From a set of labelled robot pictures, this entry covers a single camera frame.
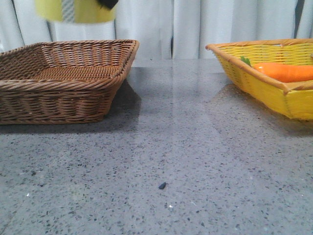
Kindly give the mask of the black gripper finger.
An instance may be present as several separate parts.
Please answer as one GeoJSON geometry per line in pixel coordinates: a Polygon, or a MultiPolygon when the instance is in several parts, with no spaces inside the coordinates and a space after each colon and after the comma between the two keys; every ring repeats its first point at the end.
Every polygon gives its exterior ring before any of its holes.
{"type": "Polygon", "coordinates": [[[107,9],[113,9],[118,3],[118,0],[97,0],[97,3],[101,7],[105,7],[107,9]]]}

